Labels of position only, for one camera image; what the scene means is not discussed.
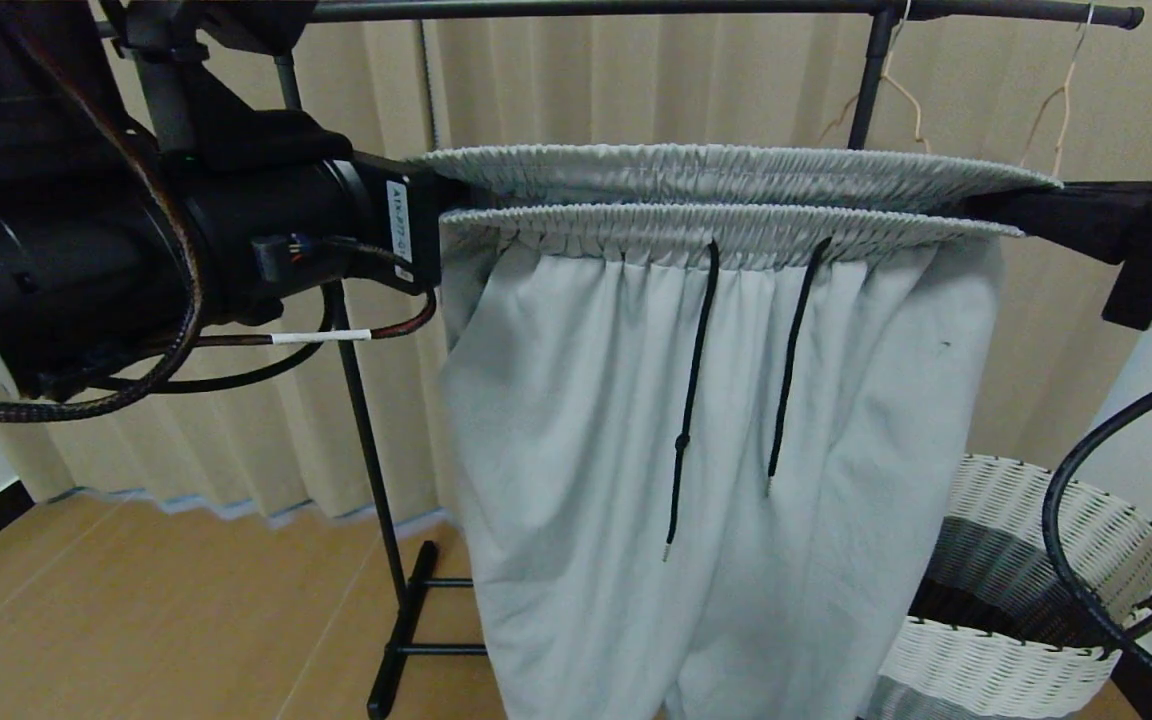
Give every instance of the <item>drawstring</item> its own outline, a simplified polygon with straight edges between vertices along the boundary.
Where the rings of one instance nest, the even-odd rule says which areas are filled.
[[[803,288],[799,290],[799,304],[794,310],[794,323],[790,324],[790,342],[785,351],[785,379],[781,381],[781,404],[776,407],[776,435],[772,438],[772,457],[767,462],[767,488],[765,495],[772,493],[772,478],[776,477],[776,463],[781,458],[781,434],[785,432],[785,410],[790,404],[790,384],[794,381],[794,351],[799,344],[799,329],[803,329],[803,314],[808,306],[808,295],[812,291],[814,274],[824,260],[824,251],[829,249],[833,237],[817,243],[812,259],[803,273]]]
[[[687,401],[682,404],[682,432],[673,441],[673,498],[669,500],[669,533],[664,538],[664,558],[669,560],[669,546],[673,535],[679,529],[679,493],[682,491],[682,454],[687,444],[691,442],[691,410],[696,401],[696,381],[700,378],[700,355],[705,348],[705,327],[708,325],[708,311],[714,305],[714,291],[718,288],[718,243],[708,243],[708,278],[705,281],[705,300],[700,303],[700,324],[696,325],[696,342],[691,347],[691,373],[687,378]]]

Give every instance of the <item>clothes rack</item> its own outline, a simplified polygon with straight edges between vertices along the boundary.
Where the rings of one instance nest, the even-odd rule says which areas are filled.
[[[1068,3],[1061,0],[908,0],[910,22],[945,18],[950,15],[975,15],[993,18],[1038,18],[1051,22],[1083,23],[1091,20],[1100,26],[1134,29],[1144,20],[1142,8],[1087,3]],[[905,16],[905,0],[326,0],[318,3],[311,22],[376,22],[376,20],[426,18],[507,18],[507,17],[588,17],[588,15],[652,15],[652,14],[749,14],[749,13],[832,13],[867,14],[869,40],[865,65],[861,74],[861,90],[856,100],[847,146],[861,150],[869,136],[873,119],[882,61],[890,50],[892,31]],[[301,93],[296,65],[291,54],[275,58],[275,68],[283,101],[288,108],[301,109]],[[334,327],[348,329],[348,309],[340,282],[325,286],[329,294]],[[486,655],[483,644],[417,643],[414,642],[420,609],[431,588],[469,589],[469,578],[435,578],[438,546],[425,541],[417,553],[411,577],[403,577],[402,555],[397,550],[393,514],[381,471],[376,434],[372,432],[367,399],[358,370],[353,343],[338,343],[349,402],[358,430],[358,441],[367,469],[367,479],[376,502],[376,516],[385,547],[385,560],[397,597],[397,619],[389,642],[385,644],[380,669],[376,674],[367,700],[367,717],[384,720],[393,711],[397,685],[402,680],[408,657],[411,655]]]

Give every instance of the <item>floor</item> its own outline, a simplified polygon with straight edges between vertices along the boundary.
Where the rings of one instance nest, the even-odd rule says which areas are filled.
[[[468,575],[447,525],[404,560],[425,539],[439,574]],[[374,520],[270,530],[68,498],[0,533],[0,717],[361,719],[394,612]],[[417,639],[480,642],[472,592],[430,593]],[[392,717],[503,715],[485,659],[422,657]],[[1107,688],[1082,719],[1138,717]]]

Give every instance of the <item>woven basket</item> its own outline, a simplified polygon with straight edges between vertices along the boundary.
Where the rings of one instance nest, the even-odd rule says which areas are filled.
[[[964,457],[865,720],[1070,717],[1100,691],[1120,653],[1106,652],[1043,552],[1049,478],[1016,460]],[[1075,571],[1119,623],[1152,629],[1152,521],[1075,483],[1061,536]]]

